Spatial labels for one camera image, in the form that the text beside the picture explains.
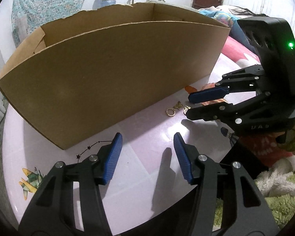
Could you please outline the pale butterfly charm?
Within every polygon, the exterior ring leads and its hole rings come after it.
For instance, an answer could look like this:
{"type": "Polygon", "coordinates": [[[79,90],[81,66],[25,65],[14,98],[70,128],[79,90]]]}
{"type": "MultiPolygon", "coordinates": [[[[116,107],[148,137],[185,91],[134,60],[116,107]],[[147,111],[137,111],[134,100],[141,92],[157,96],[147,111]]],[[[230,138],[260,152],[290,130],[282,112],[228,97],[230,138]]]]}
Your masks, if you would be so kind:
{"type": "Polygon", "coordinates": [[[186,115],[186,113],[188,112],[189,109],[191,109],[191,107],[186,105],[186,106],[184,107],[183,114],[186,115]]]}

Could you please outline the teal floral wall cloth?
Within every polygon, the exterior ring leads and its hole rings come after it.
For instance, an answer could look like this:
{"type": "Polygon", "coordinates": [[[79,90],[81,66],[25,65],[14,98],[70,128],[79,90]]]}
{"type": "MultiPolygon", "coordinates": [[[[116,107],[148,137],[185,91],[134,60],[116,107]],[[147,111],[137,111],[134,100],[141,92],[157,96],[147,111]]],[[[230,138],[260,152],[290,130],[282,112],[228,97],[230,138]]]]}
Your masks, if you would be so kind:
{"type": "Polygon", "coordinates": [[[79,12],[83,3],[84,0],[13,0],[11,27],[15,46],[45,23],[79,12]]]}

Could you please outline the blue patterned pillow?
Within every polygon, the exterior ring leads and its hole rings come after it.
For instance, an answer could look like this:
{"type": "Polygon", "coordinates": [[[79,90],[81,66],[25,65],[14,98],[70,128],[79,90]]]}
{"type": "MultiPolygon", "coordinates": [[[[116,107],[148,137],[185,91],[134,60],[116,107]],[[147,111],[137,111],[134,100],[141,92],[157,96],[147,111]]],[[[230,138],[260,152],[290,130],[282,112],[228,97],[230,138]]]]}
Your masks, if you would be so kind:
{"type": "Polygon", "coordinates": [[[231,29],[229,36],[241,43],[242,45],[244,45],[245,41],[247,41],[245,34],[243,33],[242,29],[237,23],[237,17],[232,16],[229,13],[223,11],[213,11],[206,9],[200,9],[198,11],[200,14],[204,16],[207,16],[221,23],[224,23],[225,25],[228,25],[231,29]]]}

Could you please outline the pink floral bed blanket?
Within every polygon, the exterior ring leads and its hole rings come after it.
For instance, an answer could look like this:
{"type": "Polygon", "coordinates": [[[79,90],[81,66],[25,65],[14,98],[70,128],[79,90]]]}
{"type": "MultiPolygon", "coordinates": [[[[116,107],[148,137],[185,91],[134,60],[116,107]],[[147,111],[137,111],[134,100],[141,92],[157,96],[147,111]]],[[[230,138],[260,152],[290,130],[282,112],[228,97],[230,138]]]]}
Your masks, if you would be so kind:
{"type": "Polygon", "coordinates": [[[241,68],[261,64],[259,57],[254,52],[230,36],[227,37],[221,53],[241,68]]]}

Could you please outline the brown cardboard box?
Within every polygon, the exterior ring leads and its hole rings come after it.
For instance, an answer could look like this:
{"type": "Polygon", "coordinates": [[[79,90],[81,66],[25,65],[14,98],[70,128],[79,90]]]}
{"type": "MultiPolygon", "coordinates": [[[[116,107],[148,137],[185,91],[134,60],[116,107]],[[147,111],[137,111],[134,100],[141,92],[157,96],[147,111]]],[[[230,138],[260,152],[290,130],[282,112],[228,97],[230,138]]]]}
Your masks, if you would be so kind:
{"type": "Polygon", "coordinates": [[[38,27],[0,91],[66,150],[209,75],[230,27],[166,3],[110,5],[38,27]]]}

